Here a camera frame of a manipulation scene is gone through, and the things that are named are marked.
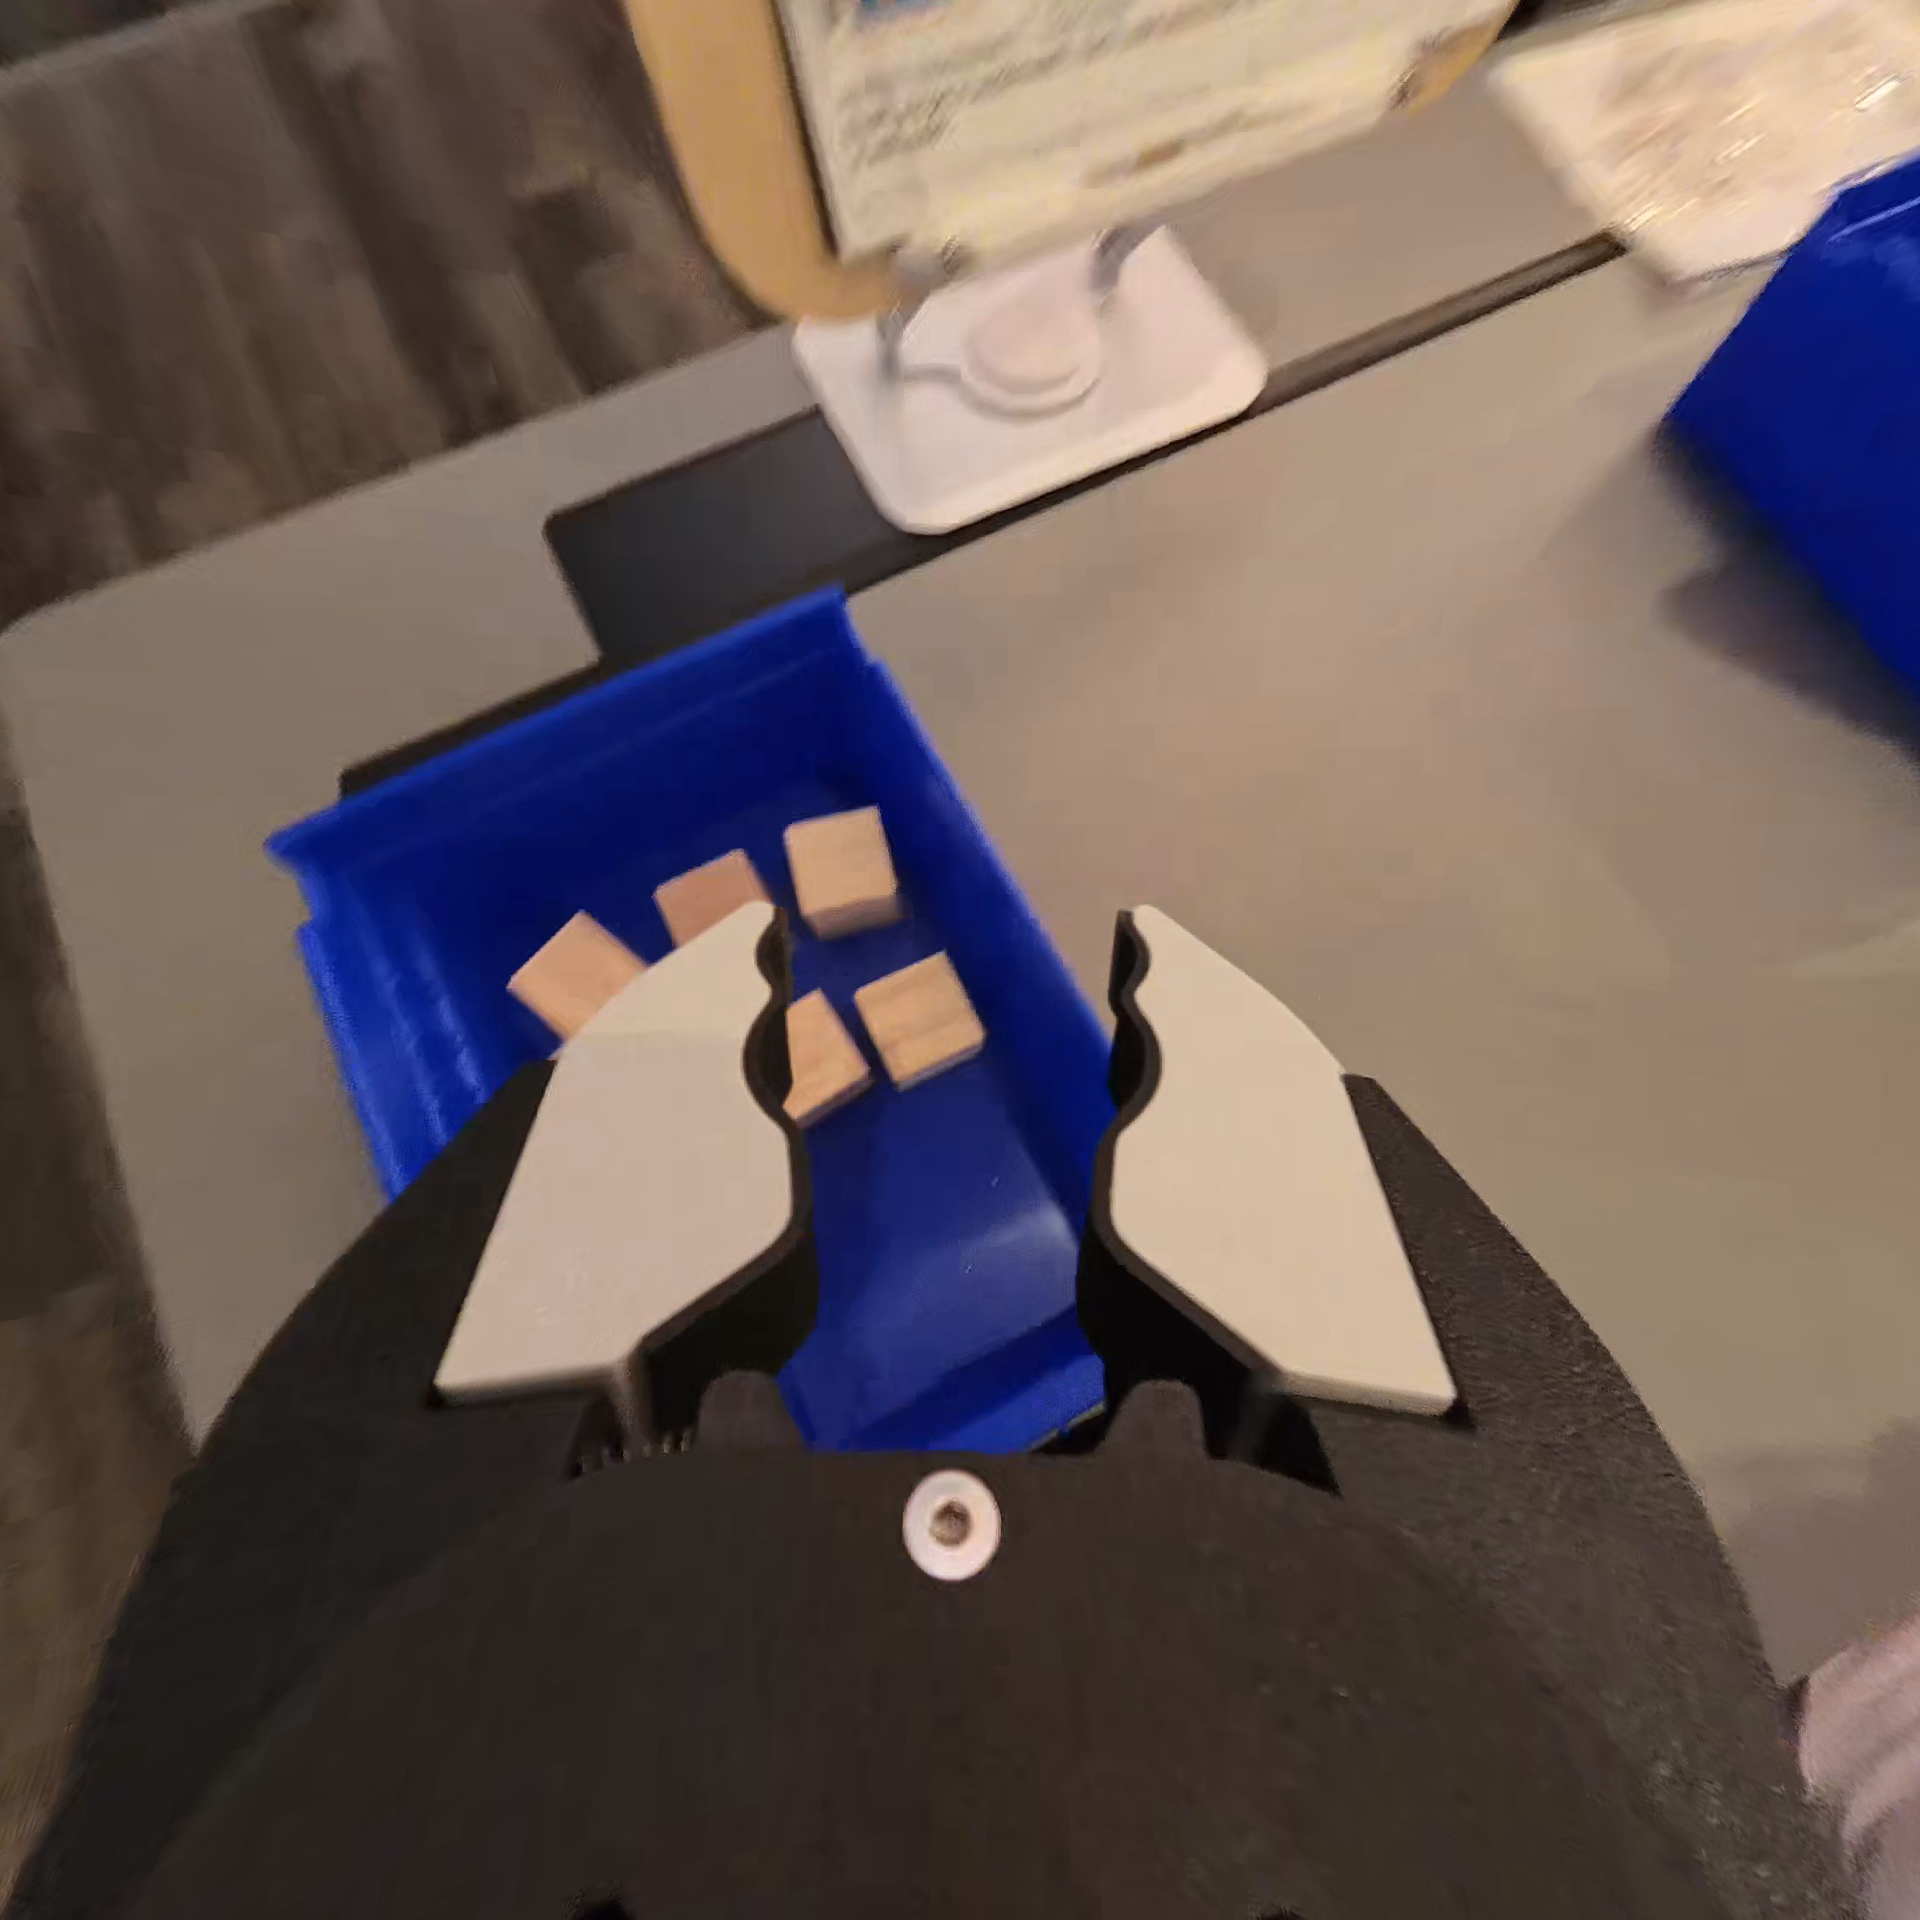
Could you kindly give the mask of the white clipboard stand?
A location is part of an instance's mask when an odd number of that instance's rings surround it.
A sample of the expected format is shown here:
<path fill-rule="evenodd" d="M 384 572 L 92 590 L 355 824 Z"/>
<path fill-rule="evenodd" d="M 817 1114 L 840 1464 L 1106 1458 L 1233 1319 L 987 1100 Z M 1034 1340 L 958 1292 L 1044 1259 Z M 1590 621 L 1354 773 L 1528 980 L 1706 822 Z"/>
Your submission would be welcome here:
<path fill-rule="evenodd" d="M 803 319 L 801 373 L 874 507 L 947 535 L 1243 415 L 1267 360 L 1163 223 Z"/>

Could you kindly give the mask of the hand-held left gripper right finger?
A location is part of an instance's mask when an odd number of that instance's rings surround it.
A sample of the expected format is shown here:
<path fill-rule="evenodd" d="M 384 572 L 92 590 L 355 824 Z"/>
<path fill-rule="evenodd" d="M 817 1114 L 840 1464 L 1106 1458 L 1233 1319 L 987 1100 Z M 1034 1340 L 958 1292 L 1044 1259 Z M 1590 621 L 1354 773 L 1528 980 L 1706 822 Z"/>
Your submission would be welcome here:
<path fill-rule="evenodd" d="M 1187 1379 L 1442 1418 L 1456 1381 L 1337 1056 L 1154 906 L 1118 914 L 1079 1316 L 1111 1403 Z"/>

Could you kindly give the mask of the wooden clipboard with printed sheet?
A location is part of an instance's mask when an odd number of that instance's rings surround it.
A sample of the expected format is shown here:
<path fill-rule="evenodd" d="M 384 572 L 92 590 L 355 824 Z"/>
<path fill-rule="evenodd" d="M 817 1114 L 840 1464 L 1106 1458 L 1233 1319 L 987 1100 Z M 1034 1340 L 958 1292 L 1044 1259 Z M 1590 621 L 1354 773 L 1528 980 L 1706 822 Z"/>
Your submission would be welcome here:
<path fill-rule="evenodd" d="M 1368 136 L 1512 3 L 628 3 L 710 251 L 768 317 L 921 291 Z"/>

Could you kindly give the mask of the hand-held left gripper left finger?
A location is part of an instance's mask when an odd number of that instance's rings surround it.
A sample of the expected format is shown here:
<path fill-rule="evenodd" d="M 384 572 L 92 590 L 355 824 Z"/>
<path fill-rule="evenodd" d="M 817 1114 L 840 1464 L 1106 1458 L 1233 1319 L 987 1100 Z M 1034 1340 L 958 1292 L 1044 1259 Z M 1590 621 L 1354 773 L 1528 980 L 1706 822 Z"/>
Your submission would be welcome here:
<path fill-rule="evenodd" d="M 785 1102 L 785 914 L 745 903 L 562 1043 L 434 1373 L 700 1405 L 819 1319 L 810 1156 Z"/>

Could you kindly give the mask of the printed instruction sheet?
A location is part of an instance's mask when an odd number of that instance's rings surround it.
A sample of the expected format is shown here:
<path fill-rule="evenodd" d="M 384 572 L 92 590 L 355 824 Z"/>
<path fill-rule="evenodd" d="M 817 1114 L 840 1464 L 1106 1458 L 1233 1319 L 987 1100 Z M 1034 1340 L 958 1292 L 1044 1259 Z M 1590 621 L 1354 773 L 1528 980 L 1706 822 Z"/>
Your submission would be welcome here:
<path fill-rule="evenodd" d="M 1668 280 L 1791 251 L 1915 152 L 1915 4 L 1710 3 L 1518 48 L 1490 92 L 1600 229 Z"/>

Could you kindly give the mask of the blue plastic bin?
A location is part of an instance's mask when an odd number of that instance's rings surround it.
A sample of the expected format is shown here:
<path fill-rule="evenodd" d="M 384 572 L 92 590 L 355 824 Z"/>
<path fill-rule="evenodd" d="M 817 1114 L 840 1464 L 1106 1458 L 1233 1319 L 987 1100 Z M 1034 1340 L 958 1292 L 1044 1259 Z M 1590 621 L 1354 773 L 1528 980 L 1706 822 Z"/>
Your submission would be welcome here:
<path fill-rule="evenodd" d="M 840 592 L 590 680 L 299 822 L 267 854 L 383 1197 L 553 1037 L 510 973 L 578 912 L 646 962 L 656 890 L 744 853 L 792 916 L 785 829 L 876 806 L 890 927 L 794 933 L 798 995 L 865 1040 L 856 991 L 944 952 L 979 1056 L 810 1128 L 823 1301 L 785 1372 L 831 1450 L 1030 1450 L 1102 1394 L 1074 1269 L 1111 1037 Z"/>
<path fill-rule="evenodd" d="M 1918 741 L 1918 157 L 1836 190 L 1672 405 L 1665 461 L 1727 540 L 1672 592 L 1715 658 Z"/>

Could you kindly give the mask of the group of wooden cubes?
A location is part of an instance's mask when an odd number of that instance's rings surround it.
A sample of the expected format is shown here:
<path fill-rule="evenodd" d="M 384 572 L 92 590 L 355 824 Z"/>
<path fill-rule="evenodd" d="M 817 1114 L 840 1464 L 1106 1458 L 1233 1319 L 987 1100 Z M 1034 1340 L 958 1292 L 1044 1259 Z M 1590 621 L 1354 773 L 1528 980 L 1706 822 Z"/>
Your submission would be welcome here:
<path fill-rule="evenodd" d="M 785 859 L 804 933 L 842 941 L 902 924 L 905 890 L 876 806 L 852 806 L 785 828 Z M 656 887 L 656 909 L 675 944 L 689 944 L 739 908 L 774 899 L 740 848 Z M 567 919 L 508 979 L 508 991 L 559 1040 L 572 1040 L 641 973 L 646 962 L 593 914 Z M 852 995 L 867 1034 L 857 1043 L 825 991 L 795 998 L 785 1018 L 792 1087 L 787 1114 L 810 1127 L 846 1108 L 874 1083 L 876 1056 L 896 1091 L 974 1060 L 987 1043 L 954 959 L 937 950 Z"/>

